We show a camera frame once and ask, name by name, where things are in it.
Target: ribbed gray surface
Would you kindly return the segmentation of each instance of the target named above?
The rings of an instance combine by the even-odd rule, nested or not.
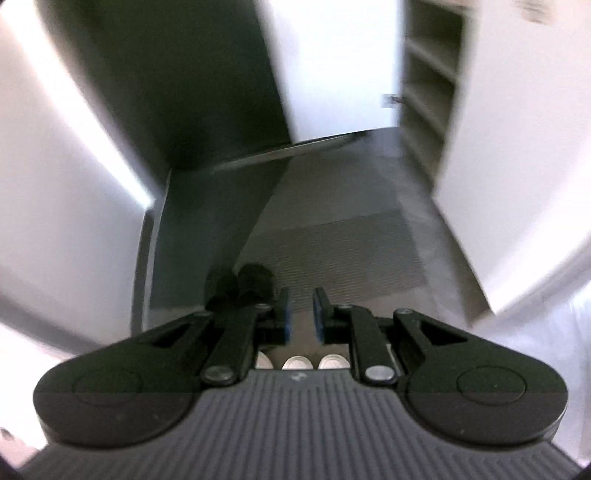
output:
[[[251,237],[240,263],[261,262],[289,286],[296,310],[323,286],[331,302],[359,302],[426,284],[423,264],[399,210]]]
[[[392,391],[359,385],[349,371],[251,371],[237,387],[206,392],[152,442],[113,452],[51,445],[22,472],[31,480],[566,480],[579,470],[549,443],[496,453],[446,443]]]

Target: white door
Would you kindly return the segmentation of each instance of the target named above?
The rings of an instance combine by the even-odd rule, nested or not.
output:
[[[401,0],[258,0],[292,139],[392,127],[401,92]]]

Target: circular joint cover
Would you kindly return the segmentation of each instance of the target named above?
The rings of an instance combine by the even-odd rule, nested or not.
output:
[[[164,349],[97,351],[49,370],[33,393],[46,435],[82,447],[120,448],[173,427],[193,401],[195,381]]]
[[[488,342],[429,352],[408,379],[412,411],[437,433],[481,446],[544,438],[566,409],[566,385],[534,358]]]

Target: gray floor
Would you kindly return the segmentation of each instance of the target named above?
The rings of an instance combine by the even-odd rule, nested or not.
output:
[[[275,367],[292,355],[317,365],[346,346],[315,337],[312,289],[375,315],[407,307],[467,329],[488,308],[396,130],[373,131],[337,149],[291,160],[236,267],[259,261],[294,293],[289,346],[267,352]]]
[[[376,230],[380,220],[405,231],[392,232],[397,237],[392,243]],[[356,242],[343,246],[339,234],[352,235]],[[388,272],[394,268],[387,259],[393,248],[405,252],[396,278]],[[591,274],[582,272],[560,294],[534,295],[500,316],[490,313],[431,200],[427,179],[405,154],[395,130],[373,131],[353,144],[292,159],[236,266],[245,261],[266,262],[279,286],[297,287],[291,344],[267,352],[276,368],[296,354],[314,366],[327,353],[348,354],[346,346],[322,346],[316,340],[311,288],[318,275],[334,302],[351,301],[380,316],[413,308],[554,367],[569,388],[569,406],[554,442],[582,465],[588,463]],[[380,261],[388,268],[380,269]],[[364,268],[363,262],[371,265]]]

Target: metal bolt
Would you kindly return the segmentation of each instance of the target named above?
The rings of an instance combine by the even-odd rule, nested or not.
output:
[[[387,382],[394,378],[395,372],[385,365],[374,365],[365,371],[365,377],[372,382]]]
[[[205,370],[204,376],[211,383],[224,383],[234,376],[234,372],[225,365],[213,365]]]

